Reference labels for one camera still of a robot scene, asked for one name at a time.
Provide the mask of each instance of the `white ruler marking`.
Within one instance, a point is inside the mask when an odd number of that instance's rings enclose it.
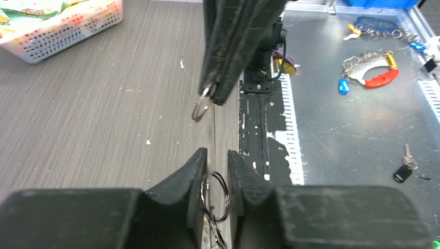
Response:
[[[288,153],[286,160],[289,163],[292,184],[304,185],[303,161],[301,159],[301,151],[299,147],[298,127],[296,124],[290,76],[282,74],[280,81],[284,103],[283,115],[286,117],[287,129],[285,131],[276,131],[274,134],[268,134],[268,136],[272,136],[277,142],[286,146]]]
[[[419,86],[425,95],[438,123],[440,123],[440,86],[435,80],[419,81]]]

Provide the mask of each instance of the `red handle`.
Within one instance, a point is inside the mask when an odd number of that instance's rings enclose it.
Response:
[[[385,86],[386,84],[392,82],[395,78],[397,78],[399,74],[399,70],[396,68],[392,68],[388,72],[381,74],[371,80],[365,81],[365,87],[374,88]]]

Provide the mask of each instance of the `blue plastic bin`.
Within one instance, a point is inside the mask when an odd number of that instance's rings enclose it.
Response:
[[[350,6],[365,8],[411,9],[419,0],[345,0]]]

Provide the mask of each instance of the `black key fob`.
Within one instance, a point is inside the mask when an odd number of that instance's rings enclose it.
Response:
[[[412,174],[413,170],[403,165],[393,174],[393,179],[398,183],[404,183]]]

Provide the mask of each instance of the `white plastic basket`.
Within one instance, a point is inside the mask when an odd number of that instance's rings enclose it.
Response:
[[[0,46],[36,64],[122,21],[122,0],[89,0],[68,11],[0,38]]]

